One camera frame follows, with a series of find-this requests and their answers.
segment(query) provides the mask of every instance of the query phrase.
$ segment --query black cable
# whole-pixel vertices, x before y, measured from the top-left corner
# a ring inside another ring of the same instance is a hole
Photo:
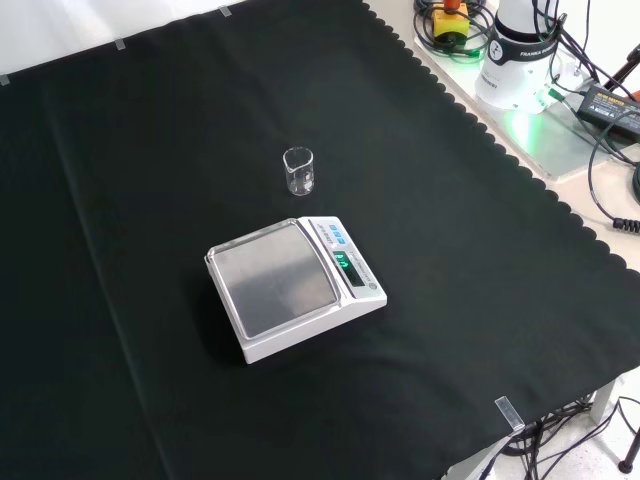
[[[502,451],[504,450],[504,448],[508,445],[508,443],[502,447],[498,453],[496,453],[493,458],[489,461],[489,463],[487,464],[487,466],[485,467],[485,469],[482,471],[482,473],[480,474],[480,477],[478,478],[478,480],[487,480],[487,477],[489,476],[489,474],[491,473],[491,470],[493,470],[493,466],[496,463],[496,460],[498,459],[498,457],[500,456],[500,454],[502,453]]]
[[[561,97],[556,97],[555,95],[552,95],[552,96],[553,98],[558,99],[565,107],[567,107],[571,111],[571,113],[573,113],[573,116],[576,117],[576,120],[578,120],[578,122],[580,122],[580,125],[582,125],[582,128],[589,135],[591,135],[591,138],[593,138],[595,141],[598,141],[598,137],[596,137],[596,135],[591,131],[587,123],[578,116],[578,112],[576,112],[575,108],[573,108],[571,104],[567,102],[564,96],[561,96]],[[637,162],[634,162],[629,157],[627,157],[624,153],[622,153],[620,149],[613,144],[613,142],[611,141],[611,138],[608,135],[606,137],[606,142],[607,143],[603,144],[602,147],[607,153],[609,153],[610,155],[613,155],[613,157],[620,160],[621,162],[624,162],[633,166],[638,165]]]
[[[557,456],[558,458],[555,460],[555,462],[553,462],[551,464],[551,466],[549,467],[549,469],[545,472],[545,474],[542,476],[542,478],[540,480],[545,480],[547,478],[547,476],[551,473],[551,471],[556,467],[556,465],[558,465],[558,463],[560,463],[560,461],[568,454],[570,453],[572,450],[574,450],[575,448],[577,448],[578,446],[582,445],[583,443],[587,442],[588,440],[591,440],[592,438],[600,435],[602,432],[604,432],[604,430],[609,426],[609,424],[611,423],[611,419],[613,418],[613,415],[616,413],[616,410],[619,408],[620,406],[620,401],[618,401],[616,403],[615,408],[613,409],[613,411],[611,412],[611,414],[609,415],[609,417],[607,417],[607,419],[602,422],[600,425],[598,425],[596,428],[594,428],[593,430],[591,430],[587,435],[585,435],[584,437],[582,437],[580,440],[578,440],[576,443],[574,443],[571,447],[567,448],[566,450],[563,450],[562,452],[558,452],[555,455],[552,455],[550,457],[547,457],[543,460],[540,460],[538,463],[542,463],[545,460],[549,460],[555,456]]]
[[[564,87],[562,85],[560,85],[560,83],[558,82],[558,79],[560,78],[560,75],[554,75],[553,74],[553,63],[555,62],[556,56],[558,54],[558,46],[561,44],[560,42],[560,34],[564,31],[564,22],[566,19],[566,15],[562,15],[560,18],[558,18],[558,6],[560,4],[559,1],[556,1],[556,8],[555,8],[555,12],[554,12],[554,18],[553,18],[553,26],[551,26],[549,24],[549,16],[548,16],[548,11],[549,11],[549,6],[550,6],[550,0],[547,0],[546,6],[545,6],[545,11],[544,13],[540,11],[540,9],[537,7],[538,5],[538,0],[532,0],[532,4],[534,7],[534,26],[536,28],[536,33],[538,35],[538,38],[540,39],[540,41],[544,41],[545,38],[544,36],[541,34],[540,32],[540,27],[538,26],[538,15],[536,14],[539,13],[540,15],[544,16],[544,20],[545,20],[545,25],[547,27],[547,30],[551,31],[550,34],[548,35],[556,35],[558,36],[558,42],[556,43],[554,49],[553,49],[553,53],[551,54],[551,60],[549,61],[549,78],[551,78],[551,83],[553,85],[556,85],[560,88],[562,88],[563,90],[567,91],[567,92],[571,92],[571,93],[577,93],[579,94],[580,92],[576,91],[576,90],[571,90],[570,88]],[[581,47],[579,45],[577,45],[577,43],[575,44],[575,46],[572,45],[572,48],[575,48],[577,50],[579,50]],[[587,70],[589,71],[589,74],[592,76],[592,78],[596,79],[596,81],[598,81],[597,78],[597,74],[595,73],[595,71],[591,68],[590,65],[587,65],[585,68],[587,68]]]
[[[558,431],[566,425],[567,421],[575,417],[576,415],[588,412],[591,410],[592,403],[586,401],[579,403],[579,401],[574,402],[566,407],[556,410],[551,415],[545,417],[542,421],[542,435],[545,433],[551,432],[556,426],[558,427],[554,430],[550,437],[544,440],[541,445],[545,445],[548,441],[553,438]],[[521,457],[523,455],[528,455],[533,452],[534,444],[530,445],[526,444],[527,440],[535,440],[536,436],[540,433],[538,428],[538,423],[527,425],[522,432],[518,435],[515,435],[510,441],[509,444],[502,450],[502,454],[509,457]],[[523,447],[521,448],[519,442],[523,442]]]
[[[578,415],[578,413],[574,413],[574,414],[573,414],[573,415],[571,415],[570,417],[565,418],[565,419],[560,423],[560,426],[559,426],[558,428],[556,428],[556,430],[555,430],[551,435],[549,435],[549,436],[547,437],[547,439],[546,439],[544,442],[542,442],[542,443],[540,444],[540,446],[541,446],[541,447],[543,447],[543,446],[545,446],[547,443],[549,443],[549,442],[553,439],[553,437],[555,437],[555,436],[558,434],[558,432],[560,431],[560,429],[561,429],[562,427],[564,427],[567,423],[569,423],[569,422],[570,422],[570,421],[571,421],[571,420],[572,420],[576,415]]]
[[[629,431],[633,435],[636,435],[638,432],[636,432],[634,428],[631,426],[631,423],[629,422],[629,420],[627,419],[627,416],[624,414],[624,411],[622,410],[622,406],[620,406],[620,416],[622,417],[622,420],[624,420],[624,423],[627,425],[627,428],[629,428]]]
[[[428,8],[433,3],[442,3],[442,2],[440,2],[439,0],[414,0],[413,9],[417,12],[418,10]],[[474,4],[477,3],[477,4],[480,4],[482,7],[484,7],[487,5],[487,0],[475,0],[474,2],[471,2],[471,3],[474,3]],[[478,12],[480,11],[480,9],[475,6],[469,6],[469,3],[467,3],[467,11],[469,12],[469,15],[471,17],[475,17],[476,15],[478,15]]]
[[[544,15],[544,13],[538,8],[538,0],[531,0],[531,4],[533,5],[533,28],[536,29],[538,40],[544,42],[546,38],[542,35],[540,25],[538,25],[538,15]]]
[[[633,188],[633,194],[636,197],[636,201],[640,203],[640,165],[636,167],[636,171],[633,174],[631,187]]]
[[[589,55],[587,55],[587,52],[582,50],[582,46],[580,46],[578,42],[564,29],[558,39],[558,44],[562,45],[569,54],[580,60],[580,68],[584,67],[587,72],[589,72],[589,76],[595,82],[600,82],[598,71],[591,65],[591,59],[589,58]]]
[[[631,397],[618,397],[619,400],[627,400],[628,402],[633,402],[637,405],[640,405],[640,400],[636,400],[635,398],[631,398]]]
[[[593,198],[594,203],[598,207],[598,209],[610,220],[613,221],[613,228],[617,230],[624,230],[632,233],[640,233],[640,221],[638,220],[628,220],[623,218],[614,218],[609,212],[607,212],[600,202],[598,201],[598,197],[593,189],[593,160],[595,159],[596,152],[598,151],[598,147],[602,145],[602,141],[607,136],[609,131],[623,118],[628,117],[629,115],[636,115],[640,117],[634,110],[627,110],[626,112],[621,113],[616,118],[614,118],[609,125],[602,131],[600,136],[596,140],[596,145],[593,147],[593,151],[591,152],[591,157],[589,158],[589,167],[587,170],[587,180],[589,182],[589,191],[591,192],[591,197]]]
[[[516,443],[516,446],[520,448],[520,441]],[[522,448],[526,448],[527,443],[522,442]],[[527,455],[520,455],[520,461],[522,462],[522,466],[524,467],[524,474],[529,476],[529,457]]]
[[[586,25],[586,35],[584,37],[584,45],[582,46],[582,50],[583,51],[587,51],[587,44],[589,43],[589,24],[591,23],[591,0],[587,0],[587,25]]]
[[[533,480],[540,480],[538,475],[538,453],[540,453],[540,444],[542,443],[542,435],[544,434],[544,430],[542,428],[542,424],[540,424],[540,429],[538,434],[536,435],[535,440],[533,441],[533,452],[531,453],[531,478]]]
[[[484,2],[467,2],[466,3],[467,8],[473,7],[474,9],[476,9],[475,11],[477,13],[474,16],[479,16],[480,18],[482,18],[482,20],[485,22],[484,25],[477,22],[474,18],[472,18],[471,15],[467,15],[464,12],[461,12],[459,10],[456,10],[455,12],[448,12],[448,13],[456,13],[457,15],[460,15],[466,18],[467,20],[469,20],[469,23],[473,27],[478,29],[478,33],[472,35],[467,40],[471,40],[480,35],[484,35],[486,37],[486,41],[480,47],[472,48],[472,49],[460,48],[455,43],[441,42],[439,40],[436,40],[436,38],[428,32],[427,23],[431,21],[431,15],[433,14],[434,11],[437,11],[437,10],[445,11],[445,8],[443,6],[444,3],[443,2],[420,2],[420,4],[424,4],[425,6],[420,7],[416,10],[415,15],[413,17],[413,28],[416,35],[418,36],[418,39],[426,48],[436,52],[446,53],[448,55],[464,55],[464,56],[476,57],[476,56],[479,56],[480,52],[484,48],[486,48],[487,45],[489,45],[489,43],[491,42],[491,29],[493,28],[493,23],[495,22],[495,18],[491,10],[489,10],[484,5]],[[422,17],[422,33],[418,28],[419,17]]]
[[[565,48],[567,48],[568,50],[571,48],[569,47],[566,43],[563,42],[563,38],[568,38],[566,37],[566,31],[562,30],[560,32],[560,43],[562,43]],[[589,64],[591,65],[595,70],[597,70],[598,72],[602,73],[605,77],[607,77],[615,86],[617,86],[618,88],[622,89],[624,91],[624,93],[626,93],[632,100],[635,100],[635,97],[633,96],[633,94],[627,90],[627,88],[622,85],[620,82],[618,82],[616,79],[614,79],[611,75],[609,75],[607,72],[605,72],[602,68],[600,68],[598,65],[596,65],[592,60],[590,60],[585,54],[583,54],[582,52],[576,51],[576,50],[570,50],[570,53],[576,57],[578,60],[581,60],[585,65]]]

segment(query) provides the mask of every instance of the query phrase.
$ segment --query scale display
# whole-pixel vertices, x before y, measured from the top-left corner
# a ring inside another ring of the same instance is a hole
[[[336,257],[338,265],[340,265],[340,268],[349,279],[349,282],[351,282],[351,285],[354,287],[364,287],[362,278],[358,275],[346,252],[333,252],[333,256]]]

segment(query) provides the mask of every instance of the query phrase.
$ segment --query small glass cup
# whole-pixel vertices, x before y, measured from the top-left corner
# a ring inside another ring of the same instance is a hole
[[[307,195],[313,190],[313,152],[305,147],[293,147],[284,152],[287,187],[294,195]]]

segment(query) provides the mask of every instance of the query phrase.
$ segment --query white table surface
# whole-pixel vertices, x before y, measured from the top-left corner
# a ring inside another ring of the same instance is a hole
[[[412,25],[412,1],[368,0],[368,3],[380,18],[393,27],[394,32],[400,36],[400,39],[405,42],[407,47],[413,50],[414,55],[428,67],[431,60],[413,43],[415,34]],[[447,84],[445,79],[441,79],[441,82],[444,83],[447,92],[456,97],[458,103],[463,104],[468,111],[481,118],[477,111],[468,105],[461,96],[457,95],[455,85]],[[502,134],[493,130],[491,127],[489,127],[489,133],[496,138],[498,143],[507,149],[508,153],[518,157],[518,155],[509,148]],[[640,160],[640,148],[637,149],[637,152],[636,158]],[[530,168],[521,158],[520,163]],[[602,203],[609,213],[614,217],[640,220],[640,205],[638,205],[631,193],[632,173],[633,170],[630,167],[612,160],[594,169],[593,181],[600,203]],[[606,242],[612,253],[624,258],[629,268],[640,271],[640,235],[621,233],[611,227],[611,221],[598,210],[591,199],[586,173],[580,174],[561,184],[547,183],[547,188],[555,191],[561,201],[567,203],[574,213],[580,215],[584,220],[585,226],[594,230],[597,238]]]

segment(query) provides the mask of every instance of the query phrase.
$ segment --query power adapter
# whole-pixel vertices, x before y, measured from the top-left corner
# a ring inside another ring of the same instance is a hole
[[[605,129],[617,116],[628,110],[640,114],[640,105],[628,98],[615,95],[601,87],[592,86],[578,109],[578,117],[596,127]],[[629,115],[621,118],[611,131],[634,142],[640,142],[640,117]]]

